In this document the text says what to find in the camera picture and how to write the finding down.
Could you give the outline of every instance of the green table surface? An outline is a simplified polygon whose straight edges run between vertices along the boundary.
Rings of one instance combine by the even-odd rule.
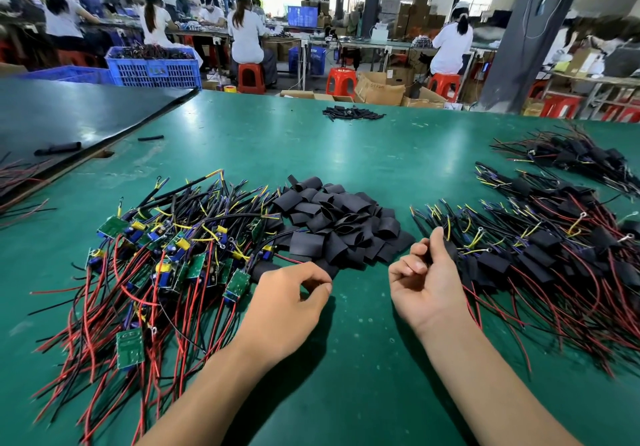
[[[474,162],[510,174],[516,164],[488,148],[492,137],[521,138],[559,120],[490,113],[370,107],[377,121],[331,122],[322,101],[204,91],[147,124],[113,147],[109,159],[76,168],[29,199],[50,198],[57,211],[4,230],[0,248],[3,284],[0,329],[0,431],[3,444],[71,445],[81,434],[76,419],[88,398],[78,397],[55,423],[32,425],[44,401],[30,394],[52,380],[63,361],[60,349],[33,354],[34,340],[65,326],[67,305],[27,317],[67,295],[29,296],[30,290],[75,285],[70,262],[83,262],[98,242],[95,229],[116,211],[139,202],[157,175],[178,186],[217,168],[229,181],[282,185],[287,175],[317,175],[350,192],[366,192],[395,208],[403,228],[415,232],[408,206],[444,198],[477,205],[498,200],[481,185]],[[603,147],[617,147],[640,170],[640,127],[587,123]],[[141,143],[140,136],[164,140]],[[578,183],[580,177],[567,175]],[[614,193],[606,189],[603,197]],[[611,207],[626,215],[635,207],[620,198]],[[615,367],[612,379],[588,356],[565,349],[550,335],[528,329],[529,375],[514,338],[498,319],[483,313],[485,332],[542,404],[585,445],[640,443],[640,382]],[[129,444],[138,403],[131,403],[104,430],[97,444]],[[387,268],[341,271],[321,323],[301,350],[259,384],[236,417],[227,444],[243,445],[462,445],[468,430],[412,334],[397,322],[389,298]]]

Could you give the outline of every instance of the green workbench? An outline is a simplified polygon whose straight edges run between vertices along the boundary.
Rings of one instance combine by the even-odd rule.
[[[116,211],[139,202],[157,175],[169,187],[225,168],[233,183],[253,187],[317,175],[350,192],[366,192],[395,208],[403,228],[417,235],[408,207],[440,198],[477,205],[498,200],[481,185],[474,162],[510,174],[515,163],[488,148],[492,137],[520,139],[526,131],[550,129],[559,120],[489,113],[376,106],[377,121],[331,122],[325,102],[204,91],[113,146],[109,159],[94,159],[37,193],[28,203],[50,199],[57,211],[41,213],[0,233],[2,314],[0,329],[0,431],[6,445],[71,445],[81,434],[75,422],[86,408],[84,394],[57,421],[32,425],[45,401],[30,394],[57,376],[63,353],[33,354],[35,340],[57,333],[68,306],[27,317],[70,296],[29,296],[30,290],[76,285],[70,262],[83,263],[98,242],[95,229]],[[640,126],[587,123],[603,147],[616,147],[640,171]],[[140,136],[164,140],[138,142]],[[567,175],[580,182],[580,177]],[[614,196],[604,189],[603,197]],[[619,198],[611,207],[626,215],[634,205]],[[394,316],[387,268],[341,271],[321,324],[303,348],[263,380],[236,417],[227,444],[243,445],[462,445],[468,430],[412,334]],[[640,443],[637,411],[640,381],[622,367],[612,379],[589,357],[551,335],[525,331],[532,374],[516,341],[498,319],[483,311],[485,332],[544,406],[585,445]],[[103,430],[97,444],[131,442],[138,402]]]

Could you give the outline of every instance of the hand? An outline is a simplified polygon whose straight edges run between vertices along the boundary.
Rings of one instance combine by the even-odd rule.
[[[431,250],[433,264],[427,268],[424,256]],[[391,299],[398,314],[422,338],[433,321],[442,316],[468,315],[467,298],[456,264],[444,247],[442,227],[411,246],[410,254],[389,266]]]
[[[300,298],[300,285],[311,295]],[[332,281],[313,262],[265,272],[234,339],[268,368],[294,353],[316,328]]]

